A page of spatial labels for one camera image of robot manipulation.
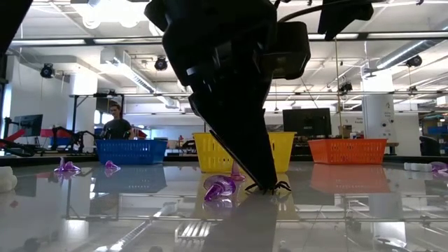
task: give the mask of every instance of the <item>desk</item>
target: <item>desk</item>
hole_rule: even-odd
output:
[[[397,155],[395,147],[400,145],[399,143],[386,143],[386,147],[389,147],[389,155]]]

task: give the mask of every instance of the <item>yellow basket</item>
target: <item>yellow basket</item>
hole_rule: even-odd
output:
[[[294,132],[269,132],[276,172],[286,172],[291,158]],[[233,158],[210,133],[194,133],[202,172],[230,172]]]

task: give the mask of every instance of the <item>window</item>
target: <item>window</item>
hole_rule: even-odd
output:
[[[101,114],[99,113],[99,111],[95,111],[93,123],[94,124],[99,124],[100,120],[101,120],[100,118],[101,118]]]
[[[112,121],[112,120],[113,120],[113,115],[103,113],[103,118],[101,119],[102,124],[106,124],[107,122]]]

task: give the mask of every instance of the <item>blue basket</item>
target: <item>blue basket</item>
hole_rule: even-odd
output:
[[[152,165],[163,162],[166,141],[159,140],[97,140],[99,161],[116,165]]]
[[[441,127],[428,127],[428,134],[446,134],[448,133],[448,126],[443,125]]]

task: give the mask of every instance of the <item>ceiling light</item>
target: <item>ceiling light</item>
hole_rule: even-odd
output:
[[[358,34],[338,34],[336,35],[336,39],[356,39],[358,38]]]
[[[94,38],[93,41],[100,45],[106,44],[160,44],[161,37],[146,37],[146,38]]]
[[[99,21],[99,20],[91,20],[91,19],[87,19],[87,18],[83,17],[83,25],[85,26],[85,28],[96,29],[99,27],[100,24],[101,24],[101,21]]]
[[[138,20],[121,20],[120,25],[124,28],[133,28],[139,24]]]
[[[374,32],[367,35],[368,39],[408,39],[408,38],[430,39],[431,37],[434,38],[448,37],[448,31],[384,32],[384,33]]]
[[[27,39],[27,40],[13,40],[11,42],[14,46],[63,46],[63,45],[85,45],[83,39]]]
[[[325,38],[325,34],[308,34],[309,40],[323,40]]]

